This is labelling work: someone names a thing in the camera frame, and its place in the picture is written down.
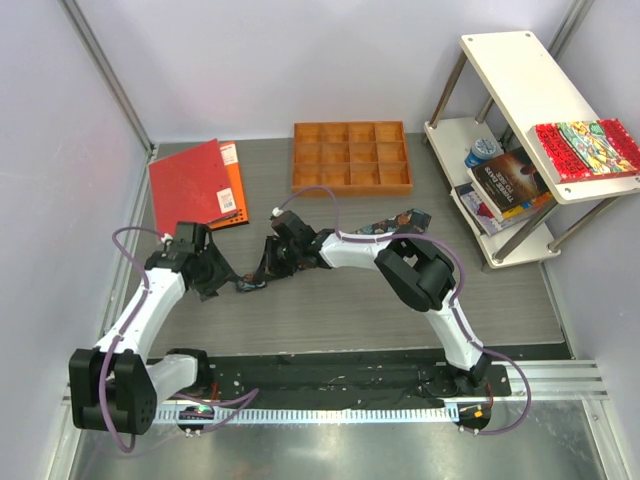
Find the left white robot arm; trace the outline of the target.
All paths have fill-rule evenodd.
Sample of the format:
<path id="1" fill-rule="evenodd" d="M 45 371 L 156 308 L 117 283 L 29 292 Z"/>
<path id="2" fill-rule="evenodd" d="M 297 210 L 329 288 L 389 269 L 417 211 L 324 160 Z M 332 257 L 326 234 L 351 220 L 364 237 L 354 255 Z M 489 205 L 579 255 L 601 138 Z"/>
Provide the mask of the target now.
<path id="1" fill-rule="evenodd" d="M 144 263 L 141 282 L 116 323 L 91 348 L 79 348 L 68 363 L 72 419 L 83 430 L 144 434 L 160 403 L 183 391 L 205 397 L 213 385 L 208 356 L 177 348 L 157 363 L 150 349 L 174 306 L 189 292 L 217 296 L 235 273 L 205 224 L 180 222 Z"/>

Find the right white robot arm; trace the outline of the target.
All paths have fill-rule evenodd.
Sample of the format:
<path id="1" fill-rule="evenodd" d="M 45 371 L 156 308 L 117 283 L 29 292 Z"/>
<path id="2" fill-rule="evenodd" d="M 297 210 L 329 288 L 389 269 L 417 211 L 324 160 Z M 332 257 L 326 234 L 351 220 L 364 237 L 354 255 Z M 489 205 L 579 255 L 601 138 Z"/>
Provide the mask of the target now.
<path id="1" fill-rule="evenodd" d="M 488 381 L 491 360 L 462 312 L 451 257 L 425 235 L 404 226 L 391 234 L 314 231 L 294 212 L 275 209 L 266 269 L 282 278 L 302 268 L 379 272 L 396 296 L 422 313 L 444 349 L 453 386 L 472 395 Z"/>

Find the floral navy necktie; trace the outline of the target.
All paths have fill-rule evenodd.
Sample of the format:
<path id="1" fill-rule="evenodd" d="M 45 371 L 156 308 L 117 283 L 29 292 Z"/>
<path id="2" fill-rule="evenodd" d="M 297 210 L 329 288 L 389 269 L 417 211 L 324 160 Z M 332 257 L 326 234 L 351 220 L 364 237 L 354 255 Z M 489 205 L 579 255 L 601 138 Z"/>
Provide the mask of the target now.
<path id="1" fill-rule="evenodd" d="M 411 208 L 388 219 L 365 225 L 351 231 L 351 235 L 376 235 L 399 232 L 402 228 L 412 232 L 425 233 L 431 223 L 431 215 L 417 208 Z M 249 293 L 263 289 L 269 282 L 292 276 L 309 268 L 316 268 L 318 263 L 310 265 L 294 262 L 289 266 L 286 260 L 278 255 L 282 242 L 276 235 L 266 237 L 260 263 L 253 273 L 239 276 L 235 280 L 235 288 L 239 293 Z"/>

